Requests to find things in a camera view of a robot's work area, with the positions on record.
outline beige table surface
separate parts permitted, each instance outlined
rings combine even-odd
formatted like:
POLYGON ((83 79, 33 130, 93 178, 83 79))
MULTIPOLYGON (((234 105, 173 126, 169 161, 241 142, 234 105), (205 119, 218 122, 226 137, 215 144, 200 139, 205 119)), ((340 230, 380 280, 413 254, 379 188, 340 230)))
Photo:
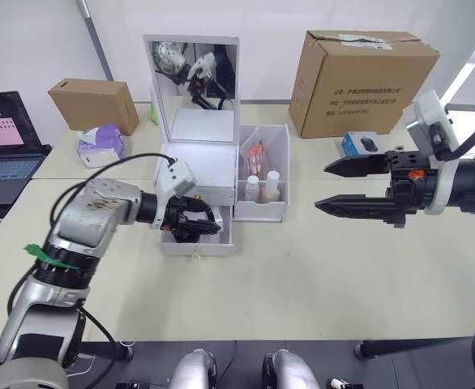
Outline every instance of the beige table surface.
MULTIPOLYGON (((135 133, 126 138, 131 155, 159 152, 161 132, 149 119, 149 104, 136 104, 135 107, 140 124, 135 133)), ((341 157, 341 138, 301 139, 293 127, 287 105, 242 105, 241 109, 242 124, 289 124, 292 180, 337 179, 337 176, 324 173, 323 168, 341 157)), ((403 122, 398 123, 390 134, 380 136, 386 148, 404 145, 406 150, 415 149, 403 122)), ((77 155, 77 143, 77 132, 67 130, 34 178, 86 178, 93 174, 96 169, 84 168, 77 155)), ((155 166, 156 158, 144 158, 117 166, 106 172, 105 176, 117 179, 153 179, 155 166)))
MULTIPOLYGON (((475 216, 409 216, 405 229, 329 216, 313 202, 378 195, 380 180, 292 182, 282 223, 236 223, 228 258, 165 257, 160 233, 121 226, 86 307, 120 340, 340 340, 470 336, 475 216)), ((49 208, 76 180, 33 180, 0 224, 0 334, 6 301, 41 244, 49 208)), ((130 181, 151 191, 151 181, 130 181)), ((89 326, 87 340, 104 340, 89 326)))

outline mouse packaging box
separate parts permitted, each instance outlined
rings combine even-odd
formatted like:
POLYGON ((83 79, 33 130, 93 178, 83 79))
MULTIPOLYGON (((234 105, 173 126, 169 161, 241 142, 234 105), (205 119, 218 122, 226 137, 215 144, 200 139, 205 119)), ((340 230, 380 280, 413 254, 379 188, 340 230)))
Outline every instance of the mouse packaging box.
POLYGON ((386 151, 380 142, 380 137, 373 131, 348 132, 342 139, 342 148, 346 156, 383 154, 386 151))

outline mirror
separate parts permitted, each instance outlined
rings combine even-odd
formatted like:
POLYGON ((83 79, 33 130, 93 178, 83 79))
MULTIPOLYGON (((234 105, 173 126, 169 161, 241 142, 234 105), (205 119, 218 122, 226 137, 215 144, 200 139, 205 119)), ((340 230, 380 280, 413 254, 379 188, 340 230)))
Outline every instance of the mirror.
POLYGON ((238 39, 145 36, 144 41, 169 138, 232 143, 238 39))

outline brown cardboard box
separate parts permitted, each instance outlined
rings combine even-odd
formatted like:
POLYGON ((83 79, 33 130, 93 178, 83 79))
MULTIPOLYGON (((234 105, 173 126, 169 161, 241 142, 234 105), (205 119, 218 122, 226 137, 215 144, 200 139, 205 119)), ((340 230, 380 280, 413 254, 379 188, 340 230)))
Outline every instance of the brown cardboard box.
POLYGON ((85 131, 104 124, 118 125, 131 135, 139 124, 126 83, 96 79, 63 79, 49 90, 71 130, 85 131))
POLYGON ((289 106, 293 124, 302 138, 386 134, 438 58, 407 32, 309 31, 289 106))

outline white plastic box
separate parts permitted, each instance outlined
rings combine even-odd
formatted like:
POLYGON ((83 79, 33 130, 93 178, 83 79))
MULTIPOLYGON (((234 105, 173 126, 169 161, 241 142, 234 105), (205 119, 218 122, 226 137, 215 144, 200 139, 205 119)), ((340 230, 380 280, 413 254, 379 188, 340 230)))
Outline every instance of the white plastic box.
MULTIPOLYGON (((235 247, 234 220, 281 221, 288 207, 288 127, 240 126, 238 38, 146 35, 143 39, 151 69, 152 101, 164 139, 161 152, 190 166, 198 184, 187 195, 218 207, 224 225, 221 233, 201 237, 198 243, 176 243, 172 233, 163 232, 160 248, 165 254, 230 255, 235 247), (217 58, 210 71, 219 85, 202 83, 205 93, 200 104, 222 105, 223 109, 202 109, 188 90, 195 77, 189 79, 181 71, 173 74, 182 66, 187 68, 185 64, 196 66, 210 58, 210 53, 217 58), (225 91, 223 99, 218 95, 221 90, 225 91), (258 204, 244 199, 246 171, 240 146, 251 136, 264 146, 268 168, 280 174, 278 202, 258 204)), ((159 161, 155 179, 165 167, 159 161)))

